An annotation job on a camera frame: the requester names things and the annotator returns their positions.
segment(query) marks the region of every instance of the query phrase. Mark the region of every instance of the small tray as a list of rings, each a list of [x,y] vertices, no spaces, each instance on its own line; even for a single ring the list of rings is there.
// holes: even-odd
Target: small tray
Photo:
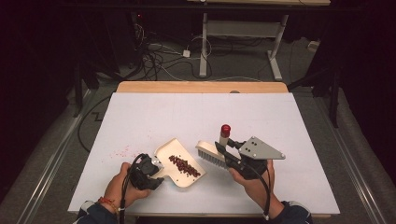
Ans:
[[[169,176],[178,187],[186,188],[206,174],[206,171],[195,161],[191,154],[180,144],[179,141],[177,141],[176,138],[173,138],[163,146],[157,148],[154,154],[163,165],[163,168],[157,174],[152,176],[153,178]],[[182,160],[187,161],[189,165],[200,173],[200,175],[195,177],[179,171],[177,166],[169,160],[171,156],[179,157]]]

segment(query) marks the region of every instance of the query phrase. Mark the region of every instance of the metal rail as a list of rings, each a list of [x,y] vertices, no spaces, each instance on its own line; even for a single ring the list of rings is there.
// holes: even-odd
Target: metal rail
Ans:
[[[84,96],[86,99],[87,105],[93,99],[94,93],[88,90]],[[27,224],[32,223],[35,213],[38,210],[38,207],[42,203],[44,197],[47,194],[48,189],[50,188],[50,184],[52,183],[53,178],[55,177],[63,159],[64,155],[69,148],[70,140],[75,132],[75,129],[81,122],[84,114],[88,111],[87,106],[83,107],[81,113],[78,117],[74,118],[71,121],[70,128],[67,130],[66,134],[64,135],[64,139],[58,146],[58,148],[54,151],[52,156],[49,158],[49,161],[44,169],[43,173],[38,180],[37,186],[35,187],[35,191],[29,199],[29,202],[26,204],[25,208],[23,209],[20,218],[18,219],[17,224]]]
[[[384,219],[384,216],[382,215],[381,210],[379,209],[375,201],[373,193],[366,181],[364,180],[361,171],[359,170],[356,162],[353,159],[350,149],[348,148],[346,142],[343,139],[343,136],[340,134],[338,129],[332,126],[332,122],[327,116],[329,111],[323,99],[318,98],[316,102],[321,114],[323,115],[323,118],[326,120],[327,125],[329,126],[330,130],[332,130],[332,134],[338,143],[341,159],[346,166],[346,171],[348,172],[352,183],[355,186],[359,197],[361,198],[361,202],[366,209],[369,218],[374,224],[386,224],[387,221]]]

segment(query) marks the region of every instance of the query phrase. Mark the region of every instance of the sleeve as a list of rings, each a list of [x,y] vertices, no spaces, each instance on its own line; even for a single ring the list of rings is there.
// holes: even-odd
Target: sleeve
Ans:
[[[73,224],[117,224],[117,216],[110,213],[99,203],[85,202],[79,209]]]
[[[274,219],[264,221],[265,224],[313,224],[311,213],[302,204],[291,201],[282,202],[285,208]]]

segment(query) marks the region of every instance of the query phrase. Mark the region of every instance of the wooden table edge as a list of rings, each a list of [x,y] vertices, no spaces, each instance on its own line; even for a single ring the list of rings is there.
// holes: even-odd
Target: wooden table edge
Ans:
[[[283,82],[124,81],[117,92],[151,93],[286,93]]]

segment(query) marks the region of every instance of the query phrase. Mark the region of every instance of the white tabletop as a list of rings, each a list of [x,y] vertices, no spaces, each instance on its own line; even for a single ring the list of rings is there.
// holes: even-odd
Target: white tabletop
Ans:
[[[124,161],[176,138],[206,170],[187,188],[171,179],[129,207],[138,216],[259,216],[260,207],[233,182],[225,169],[198,157],[198,141],[219,141],[222,124],[231,138],[252,135],[286,155],[275,161],[275,194],[298,201],[312,214],[339,214],[332,190],[318,160],[291,93],[114,93],[68,211],[103,196]]]

